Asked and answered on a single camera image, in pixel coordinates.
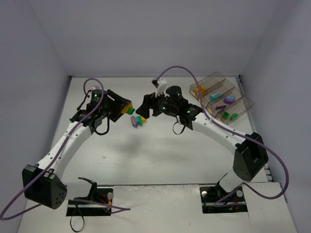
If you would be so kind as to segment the purple rounded lego brick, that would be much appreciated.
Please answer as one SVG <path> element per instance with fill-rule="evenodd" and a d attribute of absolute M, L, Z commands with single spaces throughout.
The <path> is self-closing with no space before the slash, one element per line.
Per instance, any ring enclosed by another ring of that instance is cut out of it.
<path fill-rule="evenodd" d="M 234 96 L 226 96 L 224 98 L 225 104 L 233 104 L 236 101 L 236 98 Z"/>

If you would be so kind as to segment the orange lego plate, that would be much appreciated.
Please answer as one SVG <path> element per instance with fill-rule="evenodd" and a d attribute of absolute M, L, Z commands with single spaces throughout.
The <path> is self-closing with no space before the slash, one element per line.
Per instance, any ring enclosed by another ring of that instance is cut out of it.
<path fill-rule="evenodd" d="M 200 86 L 200 91 L 201 91 L 201 94 L 204 96 L 207 92 L 207 89 L 204 87 L 204 86 Z"/>

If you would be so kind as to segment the dark green square lego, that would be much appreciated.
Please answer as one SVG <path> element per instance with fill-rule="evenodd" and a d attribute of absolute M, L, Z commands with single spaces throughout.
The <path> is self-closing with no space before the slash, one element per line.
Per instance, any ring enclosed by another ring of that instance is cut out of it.
<path fill-rule="evenodd" d="M 227 119 L 230 116 L 230 114 L 228 112 L 224 112 L 222 114 L 222 118 Z"/>

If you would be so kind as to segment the teal frog flower lego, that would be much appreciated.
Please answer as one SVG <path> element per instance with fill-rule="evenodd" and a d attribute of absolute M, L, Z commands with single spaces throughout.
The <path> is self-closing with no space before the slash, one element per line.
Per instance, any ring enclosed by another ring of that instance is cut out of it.
<path fill-rule="evenodd" d="M 217 91 L 217 92 L 212 93 L 209 98 L 210 98 L 210 100 L 215 100 L 220 96 L 221 96 L 221 93 L 219 91 Z"/>

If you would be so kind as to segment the purple butterfly lego brick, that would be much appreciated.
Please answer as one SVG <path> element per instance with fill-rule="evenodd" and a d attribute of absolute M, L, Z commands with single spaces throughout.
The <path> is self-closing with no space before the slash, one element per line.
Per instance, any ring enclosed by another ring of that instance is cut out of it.
<path fill-rule="evenodd" d="M 216 110 L 224 109 L 225 107 L 227 107 L 227 105 L 226 105 L 225 103 L 219 103 L 219 104 L 216 106 Z"/>

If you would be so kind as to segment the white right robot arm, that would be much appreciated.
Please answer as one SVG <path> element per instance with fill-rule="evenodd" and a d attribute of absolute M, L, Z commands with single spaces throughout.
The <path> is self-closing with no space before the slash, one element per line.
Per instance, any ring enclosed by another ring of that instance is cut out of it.
<path fill-rule="evenodd" d="M 243 182 L 250 182 L 268 162 L 266 150 L 261 147 L 258 133 L 244 134 L 225 124 L 216 125 L 203 109 L 186 100 L 179 86 L 171 86 L 165 94 L 144 95 L 136 113 L 144 118 L 165 114 L 192 131 L 202 133 L 225 147 L 234 156 L 232 168 L 217 182 L 215 189 L 221 195 L 233 191 Z"/>

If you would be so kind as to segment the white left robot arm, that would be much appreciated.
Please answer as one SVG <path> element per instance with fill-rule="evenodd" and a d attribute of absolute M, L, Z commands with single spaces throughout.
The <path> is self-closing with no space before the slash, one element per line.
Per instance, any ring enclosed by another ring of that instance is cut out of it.
<path fill-rule="evenodd" d="M 59 208 L 65 200 L 94 199 L 96 182 L 80 177 L 76 182 L 64 183 L 64 171 L 82 144 L 96 133 L 103 119 L 116 122 L 124 114 L 130 115 L 133 111 L 132 102 L 113 91 L 91 90 L 86 109 L 78 108 L 51 151 L 36 165 L 27 165 L 23 169 L 25 197 L 51 209 Z"/>

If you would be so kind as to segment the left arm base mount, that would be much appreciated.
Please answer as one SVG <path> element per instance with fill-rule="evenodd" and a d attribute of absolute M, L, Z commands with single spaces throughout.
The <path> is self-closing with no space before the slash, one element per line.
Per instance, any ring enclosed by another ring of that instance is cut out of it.
<path fill-rule="evenodd" d="M 83 177 L 79 177 L 79 180 L 84 180 L 91 184 L 91 189 L 88 196 L 78 197 L 79 199 L 91 200 L 94 202 L 99 202 L 103 204 L 111 204 L 112 199 L 107 196 L 107 194 L 112 193 L 112 188 L 98 187 L 97 183 Z M 81 201 L 69 200 L 67 205 L 66 216 L 111 216 L 111 208 L 101 205 L 95 205 L 92 203 L 86 203 Z"/>

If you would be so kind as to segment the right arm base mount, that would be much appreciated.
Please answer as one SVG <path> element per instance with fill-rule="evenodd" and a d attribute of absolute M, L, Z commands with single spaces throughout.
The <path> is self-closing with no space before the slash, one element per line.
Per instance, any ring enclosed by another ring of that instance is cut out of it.
<path fill-rule="evenodd" d="M 241 186 L 228 195 L 215 186 L 199 187 L 203 214 L 247 213 L 247 205 Z"/>

